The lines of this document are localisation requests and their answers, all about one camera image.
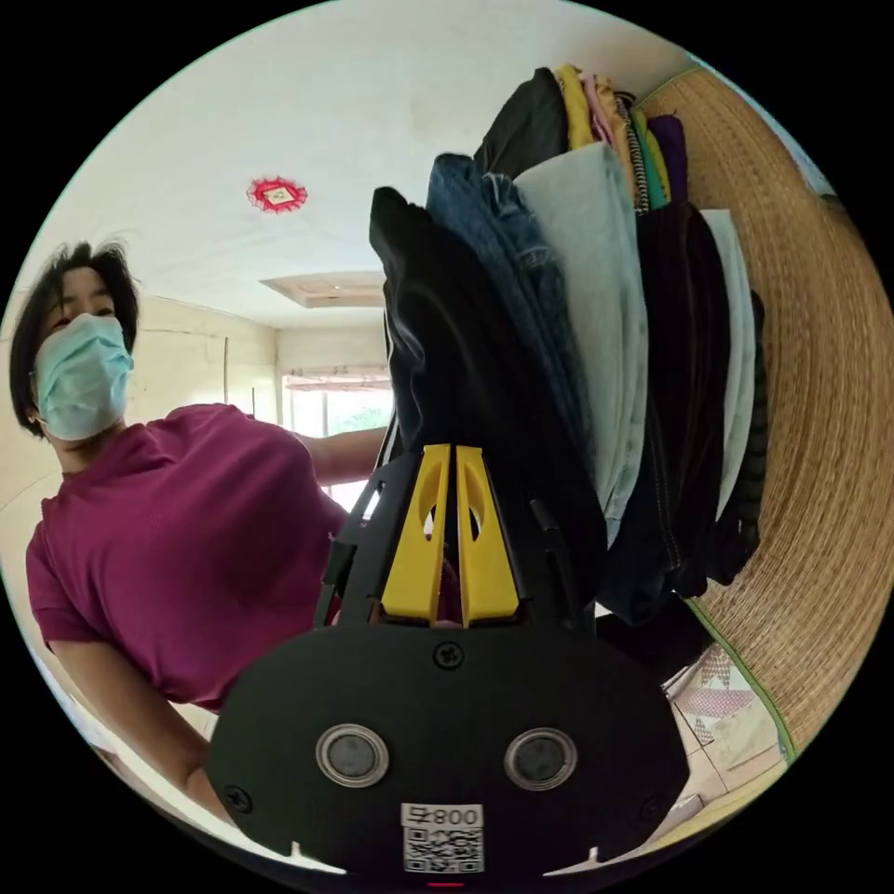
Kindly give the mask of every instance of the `screw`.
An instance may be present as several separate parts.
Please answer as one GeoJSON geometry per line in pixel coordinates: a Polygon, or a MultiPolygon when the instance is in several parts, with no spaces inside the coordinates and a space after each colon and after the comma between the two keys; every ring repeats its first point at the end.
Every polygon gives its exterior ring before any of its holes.
{"type": "Polygon", "coordinates": [[[440,643],[435,648],[435,664],[442,671],[455,671],[463,663],[463,650],[456,643],[440,643]]]}
{"type": "Polygon", "coordinates": [[[228,785],[223,797],[237,813],[251,813],[251,799],[237,785],[228,785]]]}

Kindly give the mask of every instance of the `black hair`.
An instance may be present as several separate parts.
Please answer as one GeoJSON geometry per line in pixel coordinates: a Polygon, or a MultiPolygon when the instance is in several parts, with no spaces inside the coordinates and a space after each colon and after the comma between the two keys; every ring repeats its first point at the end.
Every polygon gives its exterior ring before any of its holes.
{"type": "Polygon", "coordinates": [[[124,344],[133,350],[137,339],[137,322],[140,317],[137,289],[128,269],[124,247],[107,242],[96,250],[88,242],[79,242],[73,248],[64,246],[49,260],[43,273],[32,286],[19,314],[16,330],[9,349],[9,395],[19,425],[37,438],[43,438],[40,425],[29,419],[34,413],[34,396],[31,375],[34,359],[40,346],[40,332],[47,311],[54,301],[62,300],[62,278],[70,270],[90,267],[102,279],[115,308],[115,317],[124,331],[124,344]]]}

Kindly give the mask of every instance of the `black jacket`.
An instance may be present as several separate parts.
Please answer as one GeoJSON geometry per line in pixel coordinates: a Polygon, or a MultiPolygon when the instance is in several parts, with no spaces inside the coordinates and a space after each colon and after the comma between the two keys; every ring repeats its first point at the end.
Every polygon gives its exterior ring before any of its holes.
{"type": "Polygon", "coordinates": [[[549,508],[590,603],[606,550],[599,500],[490,279],[465,242],[395,190],[377,189],[372,203],[403,448],[481,447],[510,470],[549,508]]]}
{"type": "Polygon", "coordinates": [[[568,151],[565,100],[549,68],[538,68],[500,109],[475,162],[484,172],[513,180],[523,171],[568,151]]]}

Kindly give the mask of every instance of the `woman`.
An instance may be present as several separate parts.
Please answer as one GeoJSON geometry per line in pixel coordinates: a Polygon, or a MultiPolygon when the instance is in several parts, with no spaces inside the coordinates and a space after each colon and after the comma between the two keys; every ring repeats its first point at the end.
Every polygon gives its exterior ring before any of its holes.
{"type": "Polygon", "coordinates": [[[298,439],[223,405],[129,426],[138,316],[121,249],[80,244],[20,317],[16,417],[62,470],[28,547],[29,595],[103,721],[226,819],[208,743],[170,703],[219,710],[254,659],[311,627],[345,519],[321,487],[368,478],[384,430],[298,439]]]}

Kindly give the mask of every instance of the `surgical mask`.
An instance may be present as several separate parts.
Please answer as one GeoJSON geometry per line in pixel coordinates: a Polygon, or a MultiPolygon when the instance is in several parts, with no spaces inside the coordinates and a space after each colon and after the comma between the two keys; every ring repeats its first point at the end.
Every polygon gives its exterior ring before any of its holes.
{"type": "Polygon", "coordinates": [[[80,314],[40,346],[37,410],[60,440],[85,440],[124,416],[133,358],[114,317],[80,314]]]}

